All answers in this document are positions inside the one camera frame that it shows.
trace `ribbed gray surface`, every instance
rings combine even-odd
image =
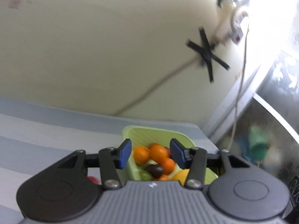
[[[122,189],[106,191],[88,213],[61,224],[234,224],[215,210],[201,191],[183,188],[178,181],[127,182]],[[285,223],[276,218],[265,224]],[[21,224],[41,224],[25,219]]]

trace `wire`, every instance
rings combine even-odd
[[[242,75],[241,75],[241,82],[240,82],[240,87],[239,87],[239,91],[236,97],[236,104],[235,104],[235,116],[234,116],[234,124],[233,124],[233,129],[231,132],[231,140],[227,146],[227,150],[231,149],[231,146],[234,142],[234,138],[235,138],[235,134],[236,134],[236,128],[237,128],[237,120],[238,120],[238,101],[240,99],[241,96],[241,92],[242,92],[242,88],[243,88],[243,83],[244,83],[244,74],[245,74],[245,67],[246,67],[246,57],[247,57],[247,36],[249,33],[249,24],[248,24],[248,28],[247,28],[247,33],[246,33],[246,37],[245,37],[245,46],[244,46],[244,60],[243,60],[243,67],[242,67]]]
[[[171,79],[172,77],[176,76],[177,74],[179,74],[181,71],[185,70],[186,68],[188,68],[189,66],[191,66],[194,63],[198,62],[198,55],[195,56],[194,58],[192,58],[191,60],[185,62],[183,65],[181,65],[180,67],[178,67],[176,70],[172,71],[171,73],[169,73],[168,75],[166,75],[165,77],[163,77],[160,81],[158,81],[157,83],[155,83],[151,88],[149,88],[143,95],[141,95],[139,98],[137,98],[136,100],[134,100],[133,102],[129,103],[128,105],[126,105],[125,107],[121,108],[119,111],[117,111],[114,116],[119,116],[120,114],[122,114],[123,112],[129,110],[130,108],[132,108],[133,106],[135,106],[136,104],[142,102],[143,100],[145,100],[147,97],[149,97],[154,91],[156,91],[161,85],[163,85],[164,83],[166,83],[169,79]]]

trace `striped fabric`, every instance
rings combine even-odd
[[[193,124],[83,114],[0,98],[0,224],[22,220],[16,191],[25,180],[76,149],[95,153],[118,146],[127,125],[179,131],[209,153],[217,151]]]

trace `tangerine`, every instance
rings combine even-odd
[[[175,161],[170,158],[165,158],[160,165],[164,167],[164,174],[169,175],[173,172],[175,168]]]
[[[158,143],[151,143],[148,148],[151,150],[154,145],[158,145]]]
[[[165,174],[162,174],[160,178],[155,179],[155,180],[169,180],[169,177]]]
[[[137,146],[134,149],[134,160],[137,164],[143,165],[150,159],[150,150],[145,146]]]
[[[150,157],[155,162],[161,163],[165,158],[168,157],[168,152],[163,146],[155,144],[150,149]]]

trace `stainless steel surface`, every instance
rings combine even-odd
[[[252,99],[248,108],[238,119],[236,135],[230,152],[250,160],[249,132],[252,127],[258,127],[267,136],[269,148],[265,158],[262,161],[256,161],[255,164],[288,184],[295,175],[299,174],[299,145],[288,128],[278,120],[280,118],[275,116],[276,114],[269,111],[269,107],[264,107],[264,104]],[[218,142],[217,146],[226,148],[230,136],[231,130]]]
[[[117,188],[120,185],[120,183],[115,179],[108,179],[105,181],[104,185],[106,185],[109,188]]]
[[[281,52],[258,95],[299,133],[299,61]]]
[[[187,185],[191,188],[199,188],[202,185],[202,182],[197,179],[189,179]]]

